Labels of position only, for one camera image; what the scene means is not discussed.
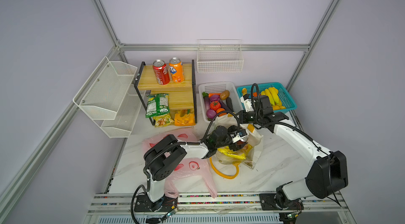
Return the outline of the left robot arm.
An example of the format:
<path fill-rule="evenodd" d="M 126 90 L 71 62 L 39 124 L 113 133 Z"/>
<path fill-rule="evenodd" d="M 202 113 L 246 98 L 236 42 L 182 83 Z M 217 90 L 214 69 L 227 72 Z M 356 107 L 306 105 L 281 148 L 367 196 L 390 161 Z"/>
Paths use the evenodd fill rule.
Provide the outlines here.
<path fill-rule="evenodd" d="M 173 134 L 165 136 L 154 147 L 149 149 L 143 156 L 145 165 L 143 173 L 147 177 L 147 185 L 140 185 L 130 203 L 131 217 L 134 223 L 138 223 L 135 216 L 135 199 L 141 194 L 146 196 L 152 205 L 162 206 L 165 196 L 165 179 L 175 170 L 181 161 L 188 158 L 207 159 L 212 157 L 219 148 L 232 145 L 233 138 L 228 129 L 218 126 L 212 134 L 208 134 L 213 122 L 220 115 L 229 114 L 237 122 L 236 135 L 240 132 L 240 121 L 237 115 L 230 111 L 222 111 L 214 116 L 202 139 L 197 142 L 186 142 L 178 140 Z"/>

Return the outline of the orange toy pumpkin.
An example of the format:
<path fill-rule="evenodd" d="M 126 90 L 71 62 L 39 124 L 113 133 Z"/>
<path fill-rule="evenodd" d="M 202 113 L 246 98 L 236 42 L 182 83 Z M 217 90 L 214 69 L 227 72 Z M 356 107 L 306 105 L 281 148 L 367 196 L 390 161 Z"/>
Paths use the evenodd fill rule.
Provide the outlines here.
<path fill-rule="evenodd" d="M 221 116 L 223 116 L 223 115 L 226 114 L 225 111 L 226 111 L 226 110 L 225 110 L 224 108 L 218 108 L 218 109 L 216 110 L 216 113 L 219 114 L 219 116 L 221 117 Z"/>

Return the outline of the white canvas tote bag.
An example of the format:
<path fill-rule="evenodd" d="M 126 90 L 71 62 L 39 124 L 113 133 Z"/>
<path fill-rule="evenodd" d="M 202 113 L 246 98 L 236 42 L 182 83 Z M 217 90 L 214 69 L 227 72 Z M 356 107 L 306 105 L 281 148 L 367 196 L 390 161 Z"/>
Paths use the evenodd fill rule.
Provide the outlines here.
<path fill-rule="evenodd" d="M 224 154 L 218 152 L 215 153 L 215 159 L 219 164 L 226 165 L 226 166 L 233 166 L 235 167 L 235 173 L 230 175 L 230 174 L 224 174 L 220 170 L 215 167 L 215 164 L 213 162 L 213 159 L 209 159 L 209 163 L 211 165 L 212 170 L 219 175 L 222 178 L 232 180 L 235 179 L 239 175 L 239 166 L 240 165 L 245 165 L 250 169 L 255 168 L 261 154 L 263 151 L 263 143 L 262 139 L 263 136 L 258 132 L 258 129 L 256 129 L 252 124 L 238 124 L 236 119 L 232 117 L 231 115 L 224 115 L 222 117 L 218 117 L 215 122 L 213 123 L 215 127 L 217 126 L 223 126 L 225 129 L 228 129 L 232 125 L 239 126 L 240 129 L 245 129 L 246 132 L 249 133 L 249 138 L 246 143 L 243 142 L 238 142 L 238 143 L 233 143 L 232 141 L 232 146 L 229 148 L 231 150 L 239 150 L 245 147 L 246 145 L 251 145 L 253 149 L 249 152 L 247 159 L 246 160 L 237 160 L 233 159 L 230 157 L 225 156 Z"/>

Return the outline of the yellow potato chips bag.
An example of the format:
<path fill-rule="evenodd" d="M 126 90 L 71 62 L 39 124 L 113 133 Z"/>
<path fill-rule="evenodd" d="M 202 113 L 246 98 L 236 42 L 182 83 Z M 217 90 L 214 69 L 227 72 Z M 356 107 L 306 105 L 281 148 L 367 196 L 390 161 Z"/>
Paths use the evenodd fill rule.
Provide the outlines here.
<path fill-rule="evenodd" d="M 246 145 L 239 150 L 231 150 L 229 147 L 219 148 L 218 152 L 224 154 L 227 157 L 237 159 L 237 160 L 246 160 L 249 152 L 253 149 L 251 145 Z"/>

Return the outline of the pink plastic grocery bag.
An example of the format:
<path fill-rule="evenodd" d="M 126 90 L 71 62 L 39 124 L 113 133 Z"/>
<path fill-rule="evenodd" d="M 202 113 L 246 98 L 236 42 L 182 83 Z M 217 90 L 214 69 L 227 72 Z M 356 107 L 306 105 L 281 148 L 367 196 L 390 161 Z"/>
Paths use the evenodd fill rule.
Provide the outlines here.
<path fill-rule="evenodd" d="M 172 134 L 177 139 L 186 142 L 197 141 L 197 137 L 193 134 L 192 128 L 180 128 L 156 134 L 150 138 L 146 138 L 142 142 L 142 153 L 146 153 L 149 149 L 154 147 L 160 140 L 162 140 L 169 134 Z M 187 177 L 200 176 L 205 183 L 209 195 L 213 198 L 216 198 L 218 196 L 218 191 L 213 181 L 213 176 L 210 169 L 210 164 L 207 159 L 202 160 L 198 158 L 184 158 L 175 168 L 175 170 L 165 179 L 165 196 L 170 198 L 177 198 L 179 196 L 179 190 L 176 188 L 174 181 Z"/>

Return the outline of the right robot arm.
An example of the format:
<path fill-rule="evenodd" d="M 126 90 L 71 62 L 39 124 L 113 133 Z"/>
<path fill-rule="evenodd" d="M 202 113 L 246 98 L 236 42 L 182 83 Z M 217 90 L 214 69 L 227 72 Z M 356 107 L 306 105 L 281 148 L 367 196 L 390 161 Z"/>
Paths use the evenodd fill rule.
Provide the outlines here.
<path fill-rule="evenodd" d="M 334 196 L 348 186 L 347 158 L 340 151 L 321 146 L 301 129 L 290 125 L 281 108 L 279 89 L 266 90 L 257 83 L 237 89 L 244 110 L 240 121 L 256 129 L 268 129 L 286 141 L 310 167 L 306 177 L 280 185 L 274 196 L 275 207 L 287 209 L 296 200 L 315 196 L 319 199 Z"/>

